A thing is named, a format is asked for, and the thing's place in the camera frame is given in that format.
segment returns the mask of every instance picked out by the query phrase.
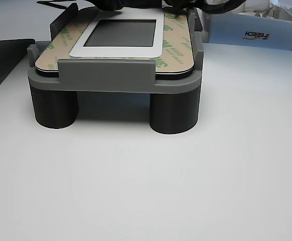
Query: black cable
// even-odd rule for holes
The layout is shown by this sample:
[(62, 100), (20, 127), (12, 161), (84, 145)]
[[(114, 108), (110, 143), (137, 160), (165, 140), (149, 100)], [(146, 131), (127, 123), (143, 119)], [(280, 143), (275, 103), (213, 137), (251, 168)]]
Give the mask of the black cable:
[(223, 14), (238, 8), (245, 2), (246, 0), (229, 0), (223, 4), (211, 5), (207, 4), (205, 0), (197, 0), (194, 6), (207, 14)]
[[(132, 8), (159, 8), (161, 0), (86, 0), (101, 10), (114, 11), (123, 7)], [(223, 4), (210, 5), (206, 0), (165, 0), (174, 9), (181, 10), (187, 7), (196, 7), (207, 14), (223, 14), (241, 6), (246, 0), (229, 0)]]

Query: adhesive backing sheet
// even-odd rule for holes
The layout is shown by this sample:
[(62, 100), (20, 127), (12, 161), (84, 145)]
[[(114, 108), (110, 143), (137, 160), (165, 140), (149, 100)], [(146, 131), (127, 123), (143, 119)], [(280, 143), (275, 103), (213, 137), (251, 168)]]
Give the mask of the adhesive backing sheet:
[[(71, 57), (73, 46), (91, 22), (91, 8), (80, 10), (50, 43), (36, 61), (36, 68), (44, 72), (57, 72), (59, 59), (79, 59)], [(188, 72), (194, 66), (187, 17), (165, 13), (162, 55), (156, 58), (103, 58), (84, 57), (82, 59), (130, 59), (155, 60), (156, 73), (177, 74)]]

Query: white screen bezel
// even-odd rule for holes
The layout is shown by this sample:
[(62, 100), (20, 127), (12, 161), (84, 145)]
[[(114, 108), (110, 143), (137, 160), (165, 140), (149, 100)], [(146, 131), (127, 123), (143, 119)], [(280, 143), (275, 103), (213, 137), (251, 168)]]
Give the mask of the white screen bezel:
[[(152, 47), (113, 47), (84, 46), (100, 20), (155, 20), (155, 33)], [(163, 9), (123, 8), (116, 12), (99, 11), (90, 22), (70, 52), (72, 57), (105, 58), (155, 58), (162, 55), (164, 11)]]

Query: white box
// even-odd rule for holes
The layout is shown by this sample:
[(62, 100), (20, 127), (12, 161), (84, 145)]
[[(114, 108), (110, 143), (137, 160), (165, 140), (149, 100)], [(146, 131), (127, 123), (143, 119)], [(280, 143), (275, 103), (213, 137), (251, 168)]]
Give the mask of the white box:
[(203, 13), (203, 26), (209, 43), (292, 50), (291, 13), (275, 7), (270, 14), (274, 18)]

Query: black cylindrical leg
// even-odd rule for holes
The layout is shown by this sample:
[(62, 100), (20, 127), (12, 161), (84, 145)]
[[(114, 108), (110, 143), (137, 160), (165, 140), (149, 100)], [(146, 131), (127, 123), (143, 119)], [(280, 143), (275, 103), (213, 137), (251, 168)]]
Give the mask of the black cylindrical leg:
[(163, 134), (177, 134), (194, 127), (198, 120), (200, 93), (199, 86), (182, 94), (151, 94), (151, 128)]
[(73, 124), (79, 111), (76, 91), (41, 90), (31, 85), (30, 89), (39, 124), (52, 129)]

